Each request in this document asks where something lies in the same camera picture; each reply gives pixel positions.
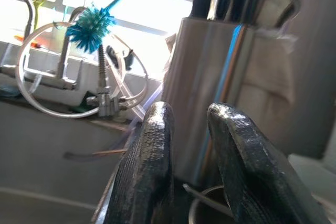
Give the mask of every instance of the blue bristles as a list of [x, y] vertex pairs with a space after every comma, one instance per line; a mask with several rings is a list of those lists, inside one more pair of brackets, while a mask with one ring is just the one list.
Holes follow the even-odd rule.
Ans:
[[77, 48], [92, 53], [98, 49], [102, 39], [110, 32], [110, 26], [115, 23], [107, 8], [88, 8], [79, 16], [76, 24], [68, 28], [67, 36], [72, 36], [71, 42], [77, 42]]

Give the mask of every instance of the stainless steel container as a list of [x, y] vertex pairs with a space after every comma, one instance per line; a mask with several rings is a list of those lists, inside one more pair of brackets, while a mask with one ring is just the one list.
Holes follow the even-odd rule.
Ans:
[[203, 183], [211, 165], [207, 109], [215, 101], [235, 103], [254, 31], [237, 24], [185, 18], [181, 22], [162, 100], [174, 111], [175, 176]]

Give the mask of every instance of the stainless steel knife block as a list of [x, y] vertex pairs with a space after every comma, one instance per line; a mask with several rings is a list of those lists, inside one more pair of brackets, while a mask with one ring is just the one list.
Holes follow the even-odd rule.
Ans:
[[235, 104], [254, 34], [252, 28], [238, 24], [182, 20], [162, 95], [175, 117], [173, 168], [178, 179], [202, 185], [217, 169], [207, 109], [213, 102]]

